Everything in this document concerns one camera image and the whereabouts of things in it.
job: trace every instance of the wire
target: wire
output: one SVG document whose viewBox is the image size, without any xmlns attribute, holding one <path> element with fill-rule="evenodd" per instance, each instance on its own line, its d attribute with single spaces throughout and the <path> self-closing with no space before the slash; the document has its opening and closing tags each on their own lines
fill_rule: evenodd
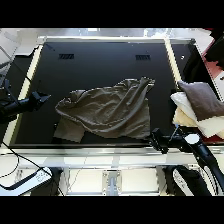
<svg viewBox="0 0 224 224">
<path fill-rule="evenodd" d="M 33 162 L 32 160 L 30 160 L 30 159 L 28 159 L 28 158 L 26 158 L 26 157 L 24 157 L 24 156 L 21 156 L 20 154 L 16 153 L 16 152 L 13 151 L 8 145 L 6 145 L 4 142 L 2 142 L 2 144 L 3 144 L 4 146 L 6 146 L 6 147 L 7 147 L 13 154 L 15 154 L 16 156 L 21 157 L 21 158 L 23 158 L 23 159 L 29 161 L 29 162 L 32 163 L 33 165 L 37 166 L 39 169 L 43 170 L 46 174 L 48 174 L 49 176 L 51 176 L 51 177 L 52 177 L 52 180 L 55 182 L 55 184 L 56 184 L 58 190 L 60 191 L 60 193 L 62 194 L 62 196 L 65 196 L 65 195 L 63 194 L 62 190 L 60 189 L 59 184 L 57 184 L 57 182 L 55 181 L 53 175 L 52 175 L 51 173 L 48 173 L 46 170 L 44 170 L 44 167 L 40 167 L 39 165 L 37 165 L 37 164 L 36 164 L 35 162 Z"/>
<path fill-rule="evenodd" d="M 0 155 L 3 156 L 3 155 L 7 155 L 7 154 L 14 154 L 14 153 L 5 153 L 5 154 L 0 154 Z M 5 175 L 3 175 L 3 176 L 0 176 L 0 178 L 7 177 L 7 176 L 9 176 L 10 174 L 12 174 L 12 173 L 14 173 L 14 172 L 16 171 L 16 169 L 17 169 L 18 166 L 19 166 L 19 156 L 16 155 L 16 157 L 17 157 L 17 164 L 16 164 L 16 167 L 15 167 L 10 173 L 5 174 Z"/>
<path fill-rule="evenodd" d="M 79 171 L 78 171 L 77 174 L 75 175 L 75 180 L 74 180 L 73 183 L 70 185 L 68 191 L 71 190 L 72 186 L 75 184 L 76 179 L 77 179 L 77 176 L 78 176 L 79 172 L 80 172 L 82 169 L 83 169 L 83 167 L 82 167 L 81 169 L 79 169 Z"/>
</svg>

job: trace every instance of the beige cloth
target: beige cloth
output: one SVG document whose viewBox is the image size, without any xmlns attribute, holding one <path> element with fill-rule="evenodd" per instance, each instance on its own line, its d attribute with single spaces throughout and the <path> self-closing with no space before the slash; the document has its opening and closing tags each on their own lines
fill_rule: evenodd
<svg viewBox="0 0 224 224">
<path fill-rule="evenodd" d="M 145 96 L 154 83 L 142 77 L 126 79 L 113 87 L 71 92 L 56 106 L 62 117 L 54 136 L 80 142 L 86 130 L 104 138 L 144 139 L 150 134 Z"/>
<path fill-rule="evenodd" d="M 195 121 L 190 117 L 188 117 L 179 107 L 177 107 L 175 111 L 173 117 L 173 124 L 178 124 L 180 126 L 186 126 L 186 127 L 197 127 Z M 224 130 L 220 131 L 216 135 L 224 139 Z"/>
</svg>

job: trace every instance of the white paper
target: white paper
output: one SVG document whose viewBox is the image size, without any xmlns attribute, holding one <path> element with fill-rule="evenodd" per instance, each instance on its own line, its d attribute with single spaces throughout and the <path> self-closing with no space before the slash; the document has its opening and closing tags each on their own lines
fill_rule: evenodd
<svg viewBox="0 0 224 224">
<path fill-rule="evenodd" d="M 15 55 L 29 56 L 36 47 L 37 37 L 37 32 L 34 30 L 18 31 L 20 46 L 17 48 Z"/>
</svg>

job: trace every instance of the folded cloth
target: folded cloth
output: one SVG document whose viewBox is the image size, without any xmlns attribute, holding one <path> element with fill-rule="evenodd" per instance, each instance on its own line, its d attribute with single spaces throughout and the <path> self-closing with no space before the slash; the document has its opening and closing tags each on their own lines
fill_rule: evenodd
<svg viewBox="0 0 224 224">
<path fill-rule="evenodd" d="M 113 87 L 77 90 L 56 105 L 62 116 L 54 136 L 80 142 L 85 130 L 104 138 L 150 134 L 146 93 L 155 81 L 126 79 Z"/>
<path fill-rule="evenodd" d="M 173 124 L 178 124 L 185 127 L 198 127 L 194 120 L 188 117 L 179 107 L 177 107 L 174 117 Z M 224 139 L 224 129 L 216 134 L 220 138 Z"/>
<path fill-rule="evenodd" d="M 179 81 L 178 85 L 191 104 L 198 121 L 212 117 L 224 116 L 224 103 L 219 101 L 208 83 L 186 83 Z"/>
<path fill-rule="evenodd" d="M 195 122 L 195 124 L 205 137 L 209 138 L 223 131 L 224 129 L 223 116 L 197 121 L 196 115 L 184 92 L 178 92 L 172 94 L 171 99 L 189 118 L 191 118 Z"/>
</svg>

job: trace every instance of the brown fabric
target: brown fabric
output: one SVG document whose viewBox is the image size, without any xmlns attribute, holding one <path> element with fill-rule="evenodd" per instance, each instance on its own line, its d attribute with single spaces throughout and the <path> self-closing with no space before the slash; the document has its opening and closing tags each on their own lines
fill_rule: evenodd
<svg viewBox="0 0 224 224">
<path fill-rule="evenodd" d="M 126 79 L 113 87 L 71 92 L 56 106 L 62 118 L 54 136 L 80 142 L 86 130 L 104 138 L 144 139 L 150 134 L 145 96 L 154 82 L 142 77 Z"/>
<path fill-rule="evenodd" d="M 178 85 L 187 95 L 198 121 L 212 117 L 224 116 L 224 103 L 219 101 L 208 83 L 186 83 L 179 81 Z"/>
</svg>

